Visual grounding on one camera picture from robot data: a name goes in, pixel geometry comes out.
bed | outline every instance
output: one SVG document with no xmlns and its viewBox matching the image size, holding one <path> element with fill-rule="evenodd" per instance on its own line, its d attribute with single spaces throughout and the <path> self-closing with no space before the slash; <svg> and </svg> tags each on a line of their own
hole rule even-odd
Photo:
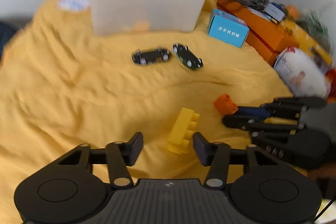
<svg viewBox="0 0 336 224">
<path fill-rule="evenodd" d="M 238 105 L 258 106 L 291 93 L 250 46 L 237 48 L 207 35 L 202 11 L 192 33 L 145 32 L 94 37 L 90 11 L 72 13 L 47 0 L 32 23 L 4 50 L 0 69 L 0 223 L 19 224 L 13 202 L 27 176 L 81 143 L 92 148 L 144 134 L 144 148 L 131 175 L 201 180 L 207 172 L 194 152 L 167 150 L 166 139 L 181 107 L 195 110 L 197 131 L 234 148 L 248 134 L 225 128 L 212 102 L 228 93 Z M 204 67 L 192 71 L 176 58 L 138 66 L 131 54 L 157 46 L 187 44 Z M 108 182 L 104 166 L 94 174 Z M 230 169 L 228 181 L 242 174 Z"/>
</svg>

red toy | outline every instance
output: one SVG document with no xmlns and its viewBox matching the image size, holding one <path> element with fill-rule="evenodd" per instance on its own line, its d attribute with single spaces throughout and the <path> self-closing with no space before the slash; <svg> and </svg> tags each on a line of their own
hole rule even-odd
<svg viewBox="0 0 336 224">
<path fill-rule="evenodd" d="M 238 111 L 238 106 L 231 100 L 230 95 L 226 93 L 214 101 L 213 104 L 222 116 L 232 115 Z"/>
</svg>

silver screw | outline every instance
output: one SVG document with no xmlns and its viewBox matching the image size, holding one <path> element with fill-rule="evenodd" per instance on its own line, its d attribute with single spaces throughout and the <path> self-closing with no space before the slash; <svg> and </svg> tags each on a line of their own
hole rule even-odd
<svg viewBox="0 0 336 224">
<path fill-rule="evenodd" d="M 207 185 L 210 187 L 220 187 L 223 185 L 223 181 L 220 179 L 209 179 L 207 180 Z"/>
<path fill-rule="evenodd" d="M 131 181 L 128 178 L 117 178 L 113 181 L 115 185 L 120 186 L 120 187 L 130 184 L 130 182 Z"/>
</svg>

toy car wheel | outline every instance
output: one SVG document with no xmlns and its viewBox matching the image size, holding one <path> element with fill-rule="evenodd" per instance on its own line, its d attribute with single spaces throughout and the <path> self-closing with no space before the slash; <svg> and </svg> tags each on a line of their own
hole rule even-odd
<svg viewBox="0 0 336 224">
<path fill-rule="evenodd" d="M 163 61 L 168 61 L 168 60 L 169 60 L 169 56 L 168 56 L 168 54 L 164 54 L 164 55 L 162 56 L 162 60 L 163 60 Z"/>
<path fill-rule="evenodd" d="M 141 58 L 141 59 L 140 59 L 140 64 L 141 64 L 142 66 L 144 66 L 144 65 L 147 64 L 147 61 L 146 61 L 144 58 Z"/>
</svg>

yellow toy brick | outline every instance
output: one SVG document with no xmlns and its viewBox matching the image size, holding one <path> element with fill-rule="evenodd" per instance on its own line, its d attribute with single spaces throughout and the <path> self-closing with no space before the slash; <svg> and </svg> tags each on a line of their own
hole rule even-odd
<svg viewBox="0 0 336 224">
<path fill-rule="evenodd" d="M 190 140 L 200 118 L 192 109 L 182 108 L 173 130 L 168 137 L 168 150 L 177 154 L 188 154 Z"/>
</svg>

